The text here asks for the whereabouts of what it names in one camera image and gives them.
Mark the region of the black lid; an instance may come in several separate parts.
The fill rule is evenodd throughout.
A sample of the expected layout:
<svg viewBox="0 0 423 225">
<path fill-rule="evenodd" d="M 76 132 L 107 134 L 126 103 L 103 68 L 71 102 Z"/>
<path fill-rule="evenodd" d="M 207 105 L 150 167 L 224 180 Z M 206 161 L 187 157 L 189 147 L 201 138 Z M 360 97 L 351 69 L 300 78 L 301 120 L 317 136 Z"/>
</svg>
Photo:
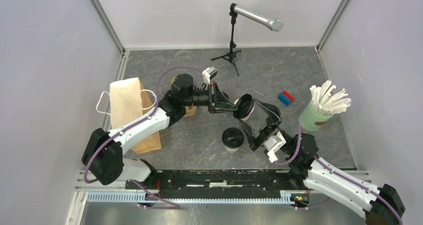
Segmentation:
<svg viewBox="0 0 423 225">
<path fill-rule="evenodd" d="M 236 119 L 241 119 L 248 114 L 252 107 L 254 107 L 254 99 L 252 95 L 247 93 L 240 97 L 236 105 L 238 106 L 238 111 L 234 111 L 233 116 Z"/>
<path fill-rule="evenodd" d="M 244 143 L 243 132 L 235 127 L 225 129 L 221 139 L 223 144 L 227 146 L 241 146 Z"/>
</svg>

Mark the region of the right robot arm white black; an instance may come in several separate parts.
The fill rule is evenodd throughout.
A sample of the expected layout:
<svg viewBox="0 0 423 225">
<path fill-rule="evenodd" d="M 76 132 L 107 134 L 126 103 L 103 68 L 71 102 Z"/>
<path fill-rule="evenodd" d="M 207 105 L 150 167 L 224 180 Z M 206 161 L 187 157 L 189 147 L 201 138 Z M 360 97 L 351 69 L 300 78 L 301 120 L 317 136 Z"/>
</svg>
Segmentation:
<svg viewBox="0 0 423 225">
<path fill-rule="evenodd" d="M 249 94 L 235 101 L 233 113 L 248 139 L 250 149 L 264 147 L 271 163 L 288 165 L 288 183 L 294 189 L 303 187 L 323 193 L 347 206 L 368 225 L 402 225 L 405 206 L 397 190 L 384 184 L 382 187 L 362 181 L 328 163 L 318 156 L 315 137 L 303 133 L 290 136 L 279 125 L 282 122 L 279 109 L 268 103 L 253 99 Z M 247 124 L 248 116 L 257 105 L 267 114 L 266 124 L 255 136 Z"/>
</svg>

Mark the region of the white paper cup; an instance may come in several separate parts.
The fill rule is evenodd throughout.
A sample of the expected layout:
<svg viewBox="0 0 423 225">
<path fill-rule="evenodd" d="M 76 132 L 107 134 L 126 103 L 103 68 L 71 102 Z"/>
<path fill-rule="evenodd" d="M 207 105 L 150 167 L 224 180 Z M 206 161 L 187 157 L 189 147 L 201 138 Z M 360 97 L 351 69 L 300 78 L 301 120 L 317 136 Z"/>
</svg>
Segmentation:
<svg viewBox="0 0 423 225">
<path fill-rule="evenodd" d="M 238 98 L 238 99 L 236 99 L 235 100 L 235 105 L 236 104 L 238 104 L 238 101 L 240 100 L 240 98 Z M 249 118 L 250 118 L 250 116 L 251 116 L 251 114 L 253 113 L 253 111 L 254 111 L 254 107 L 252 107 L 251 109 L 250 109 L 250 111 L 248 112 L 248 114 L 245 116 L 245 117 L 243 117 L 243 118 L 241 118 L 241 120 L 242 121 L 247 121 Z"/>
<path fill-rule="evenodd" d="M 236 152 L 241 146 L 227 146 L 227 145 L 225 145 L 224 146 L 225 147 L 225 149 L 228 151 L 228 152 L 230 152 L 230 153 L 234 153 L 234 152 Z"/>
</svg>

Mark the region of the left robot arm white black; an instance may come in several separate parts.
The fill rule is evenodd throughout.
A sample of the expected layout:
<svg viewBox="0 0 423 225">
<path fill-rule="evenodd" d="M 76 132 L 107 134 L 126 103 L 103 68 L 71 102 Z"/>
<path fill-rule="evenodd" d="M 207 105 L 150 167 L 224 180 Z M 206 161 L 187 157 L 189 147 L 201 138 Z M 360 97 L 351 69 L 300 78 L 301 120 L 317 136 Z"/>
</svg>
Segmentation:
<svg viewBox="0 0 423 225">
<path fill-rule="evenodd" d="M 190 75 L 179 74 L 148 113 L 120 128 L 110 131 L 98 128 L 92 132 L 81 158 L 84 173 L 91 172 L 102 185 L 111 184 L 124 171 L 124 154 L 138 142 L 180 121 L 188 106 L 205 106 L 211 114 L 238 110 L 214 81 L 200 89 Z"/>
</svg>

